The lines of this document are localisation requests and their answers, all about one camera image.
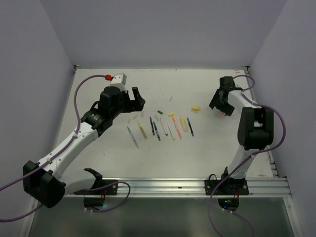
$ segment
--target white wall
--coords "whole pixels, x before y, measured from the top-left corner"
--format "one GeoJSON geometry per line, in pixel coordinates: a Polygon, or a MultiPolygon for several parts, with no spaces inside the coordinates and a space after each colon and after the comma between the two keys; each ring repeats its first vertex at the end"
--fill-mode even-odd
{"type": "MultiPolygon", "coordinates": [[[[288,0],[250,67],[259,102],[283,114],[287,137],[274,152],[289,180],[305,236],[316,234],[316,1],[288,0]]],[[[276,123],[275,141],[281,133],[276,123]]]]}
{"type": "Polygon", "coordinates": [[[286,0],[41,0],[74,64],[250,65],[286,0]]]}
{"type": "MultiPolygon", "coordinates": [[[[0,186],[22,175],[28,160],[52,148],[72,64],[38,0],[0,1],[0,186]]],[[[22,182],[0,193],[0,218],[24,214],[22,182]]],[[[19,234],[22,221],[0,223],[0,236],[19,234]]]]}

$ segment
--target marker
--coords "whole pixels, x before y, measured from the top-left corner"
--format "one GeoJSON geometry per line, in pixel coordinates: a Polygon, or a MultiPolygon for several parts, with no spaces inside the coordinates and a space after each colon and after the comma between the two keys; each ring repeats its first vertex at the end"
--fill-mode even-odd
{"type": "Polygon", "coordinates": [[[128,126],[127,126],[127,129],[128,129],[128,131],[129,131],[129,134],[130,134],[130,136],[132,137],[132,139],[133,139],[133,141],[134,141],[136,147],[139,148],[139,146],[138,146],[138,144],[137,144],[137,142],[136,142],[136,140],[135,140],[135,137],[134,137],[133,133],[131,132],[131,130],[129,129],[128,126]]]}
{"type": "Polygon", "coordinates": [[[158,140],[160,141],[159,133],[158,133],[158,130],[157,130],[157,127],[156,127],[155,122],[154,122],[154,127],[155,127],[155,130],[156,130],[157,138],[158,138],[158,140]]]}
{"type": "Polygon", "coordinates": [[[161,118],[160,118],[160,123],[161,123],[161,126],[162,126],[162,129],[163,129],[164,134],[165,134],[166,136],[168,136],[168,133],[166,132],[166,129],[165,129],[163,123],[162,123],[161,118]]]}
{"type": "Polygon", "coordinates": [[[152,117],[149,117],[149,119],[150,119],[150,125],[152,126],[153,135],[155,135],[152,117]]]}
{"type": "Polygon", "coordinates": [[[184,117],[182,115],[180,115],[180,123],[181,123],[183,131],[187,132],[188,131],[188,127],[187,127],[186,121],[185,121],[185,119],[184,119],[184,117]]]}
{"type": "Polygon", "coordinates": [[[170,135],[171,135],[172,140],[175,141],[176,138],[173,136],[173,133],[172,133],[171,128],[170,128],[170,126],[169,126],[168,123],[167,123],[167,126],[168,126],[168,129],[169,129],[169,132],[170,132],[170,135]]]}
{"type": "Polygon", "coordinates": [[[176,120],[174,119],[174,116],[172,116],[172,121],[173,121],[174,126],[176,127],[176,130],[177,130],[177,132],[178,132],[178,135],[179,135],[180,139],[182,139],[180,130],[179,130],[179,128],[178,128],[178,125],[177,125],[177,123],[176,123],[176,120]]]}
{"type": "Polygon", "coordinates": [[[188,121],[188,125],[189,125],[189,127],[190,127],[190,130],[191,130],[191,134],[192,134],[192,136],[194,137],[194,133],[193,133],[193,130],[192,130],[192,127],[191,127],[191,124],[190,124],[190,120],[189,120],[188,117],[187,117],[187,121],[188,121]]]}
{"type": "Polygon", "coordinates": [[[138,126],[139,126],[139,129],[140,129],[140,131],[142,132],[144,138],[147,140],[147,136],[146,136],[146,133],[145,133],[145,131],[144,131],[142,125],[139,123],[138,126]]]}

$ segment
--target pen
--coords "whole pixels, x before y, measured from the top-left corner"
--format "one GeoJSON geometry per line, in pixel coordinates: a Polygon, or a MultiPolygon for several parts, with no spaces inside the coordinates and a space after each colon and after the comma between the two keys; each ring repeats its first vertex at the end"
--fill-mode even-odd
{"type": "Polygon", "coordinates": [[[142,125],[139,123],[138,126],[139,126],[139,129],[140,129],[140,131],[142,132],[144,138],[147,140],[147,136],[146,136],[146,133],[145,133],[145,131],[144,131],[142,125]]]}
{"type": "Polygon", "coordinates": [[[133,133],[131,132],[131,130],[129,129],[128,126],[127,126],[127,129],[128,129],[128,131],[129,131],[129,134],[130,134],[130,136],[132,137],[132,139],[133,139],[133,141],[134,141],[136,147],[139,148],[139,146],[138,146],[138,144],[137,144],[137,142],[136,142],[136,140],[135,140],[135,137],[134,137],[133,133]]]}
{"type": "Polygon", "coordinates": [[[152,117],[149,117],[149,119],[150,119],[150,125],[152,126],[153,135],[155,135],[152,117]]]}
{"type": "Polygon", "coordinates": [[[176,127],[176,130],[177,130],[177,132],[178,132],[178,135],[179,135],[180,139],[182,139],[180,130],[179,130],[179,128],[178,128],[178,125],[177,125],[177,123],[176,123],[176,120],[174,119],[174,116],[172,116],[172,121],[173,121],[174,126],[176,127]]]}
{"type": "Polygon", "coordinates": [[[190,127],[190,130],[191,130],[191,134],[192,134],[192,136],[194,137],[194,133],[193,133],[193,130],[192,130],[192,127],[191,127],[191,123],[190,123],[190,120],[189,120],[188,117],[187,117],[187,121],[188,121],[188,125],[189,125],[189,127],[190,127]]]}
{"type": "Polygon", "coordinates": [[[155,127],[155,130],[156,130],[157,138],[158,138],[158,140],[160,141],[159,133],[158,133],[158,130],[157,130],[157,127],[156,127],[155,122],[154,122],[154,127],[155,127]]]}
{"type": "Polygon", "coordinates": [[[166,136],[168,136],[168,133],[166,132],[166,129],[165,129],[163,123],[162,123],[161,118],[160,118],[160,123],[161,123],[161,126],[162,126],[162,129],[163,129],[164,134],[165,134],[166,136]]]}

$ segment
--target purple cable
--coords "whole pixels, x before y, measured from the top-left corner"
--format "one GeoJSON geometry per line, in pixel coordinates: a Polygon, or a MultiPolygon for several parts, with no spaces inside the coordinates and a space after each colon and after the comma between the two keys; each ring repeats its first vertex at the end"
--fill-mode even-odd
{"type": "Polygon", "coordinates": [[[128,186],[128,193],[126,195],[126,197],[124,198],[124,200],[122,202],[120,202],[118,205],[114,206],[114,207],[111,207],[109,209],[105,209],[105,210],[92,210],[92,212],[98,212],[98,213],[102,213],[102,212],[107,212],[107,211],[112,211],[114,209],[117,209],[118,207],[122,206],[124,203],[126,203],[128,197],[129,197],[129,194],[130,194],[130,185],[127,183],[127,182],[124,182],[124,181],[117,181],[117,182],[113,182],[111,184],[108,184],[106,186],[103,186],[103,187],[100,187],[100,188],[95,188],[95,189],[88,189],[88,191],[98,191],[98,190],[102,190],[102,189],[106,189],[114,184],[125,184],[128,186]]]}
{"type": "Polygon", "coordinates": [[[24,215],[22,216],[19,216],[19,217],[15,217],[15,218],[12,218],[12,219],[0,219],[0,222],[13,222],[13,221],[17,221],[17,220],[20,220],[24,217],[27,217],[28,215],[31,215],[32,213],[36,212],[38,209],[40,209],[41,207],[43,206],[43,204],[40,204],[38,205],[36,208],[34,208],[32,211],[29,211],[28,213],[25,213],[24,215]]]}
{"type": "MultiPolygon", "coordinates": [[[[210,198],[209,198],[209,202],[208,202],[208,205],[207,205],[207,214],[208,214],[208,219],[209,219],[209,221],[210,221],[212,227],[213,227],[214,230],[217,232],[217,234],[218,234],[219,236],[221,236],[221,237],[223,237],[223,235],[220,233],[219,229],[215,226],[215,224],[214,224],[214,222],[213,222],[213,220],[212,220],[212,217],[211,217],[211,213],[210,213],[211,200],[212,200],[212,197],[214,196],[216,190],[217,190],[218,187],[221,186],[226,180],[228,180],[228,179],[231,177],[231,175],[236,172],[236,170],[238,170],[242,165],[244,165],[248,160],[250,160],[250,159],[252,158],[252,156],[255,156],[255,155],[260,154],[260,153],[263,153],[263,152],[269,152],[269,151],[272,151],[272,150],[278,148],[278,147],[284,142],[285,136],[286,136],[286,126],[285,126],[284,119],[283,119],[282,115],[281,115],[276,109],[274,109],[273,107],[270,107],[270,106],[266,106],[266,105],[261,105],[261,104],[254,103],[252,100],[250,100],[247,96],[244,95],[244,92],[245,92],[245,91],[250,90],[250,89],[252,89],[252,88],[254,87],[254,85],[255,85],[255,80],[254,80],[251,76],[248,76],[248,75],[238,75],[238,76],[234,77],[233,79],[238,78],[238,77],[246,77],[246,78],[249,78],[249,79],[252,80],[252,82],[253,82],[252,85],[251,85],[250,87],[248,87],[248,88],[246,88],[246,89],[244,89],[244,90],[241,91],[242,97],[243,97],[246,101],[248,101],[249,103],[251,103],[251,104],[253,104],[253,105],[255,105],[255,106],[259,106],[259,107],[263,107],[263,108],[268,108],[268,109],[274,111],[274,112],[276,113],[276,115],[279,117],[280,121],[281,121],[282,128],[283,128],[283,135],[282,135],[281,140],[279,141],[279,143],[277,143],[274,147],[271,147],[271,148],[268,148],[268,149],[265,149],[265,150],[261,150],[261,151],[257,151],[257,152],[253,152],[252,154],[250,154],[250,155],[249,155],[243,162],[241,162],[228,176],[226,176],[226,178],[224,178],[221,182],[219,182],[219,183],[215,186],[215,188],[214,188],[214,190],[212,191],[211,196],[210,196],[210,198]]],[[[240,217],[240,218],[243,219],[244,221],[246,221],[246,222],[249,224],[249,226],[251,227],[252,236],[253,236],[253,237],[256,236],[255,230],[254,230],[253,226],[251,225],[251,223],[250,223],[246,218],[244,218],[243,216],[241,216],[241,215],[238,214],[238,213],[234,213],[234,212],[233,212],[233,214],[236,215],[236,216],[238,216],[238,217],[240,217]]]]}
{"type": "MultiPolygon", "coordinates": [[[[79,112],[78,112],[78,108],[77,108],[77,94],[78,94],[78,91],[79,91],[79,88],[82,86],[82,84],[84,84],[87,80],[91,79],[91,78],[105,78],[104,75],[93,75],[93,76],[90,76],[86,79],[84,79],[79,85],[78,87],[76,88],[75,90],[75,96],[74,96],[74,106],[75,106],[75,112],[76,112],[76,116],[77,116],[77,128],[76,128],[76,131],[75,131],[75,134],[78,134],[79,130],[80,130],[80,115],[79,115],[79,112]]],[[[72,142],[75,140],[76,136],[73,136],[70,141],[60,150],[58,151],[55,155],[53,155],[51,158],[50,158],[50,161],[53,161],[54,159],[56,159],[58,156],[60,156],[71,144],[72,142]]],[[[45,167],[46,165],[48,165],[50,162],[47,161],[45,163],[43,163],[41,166],[39,166],[38,168],[36,168],[35,170],[31,171],[30,173],[26,174],[26,175],[23,175],[22,177],[16,179],[16,180],[13,180],[12,182],[6,184],[6,185],[3,185],[2,187],[0,187],[0,192],[20,181],[22,181],[23,179],[26,179],[27,177],[31,176],[32,174],[34,174],[35,172],[39,171],[40,169],[42,169],[43,167],[45,167]]],[[[0,219],[0,223],[1,222],[12,222],[12,221],[17,221],[17,220],[20,220],[30,214],[32,214],[33,212],[37,211],[40,207],[42,207],[42,205],[39,205],[37,208],[35,208],[34,210],[22,215],[22,216],[18,216],[18,217],[15,217],[15,218],[12,218],[12,219],[0,219]]]]}

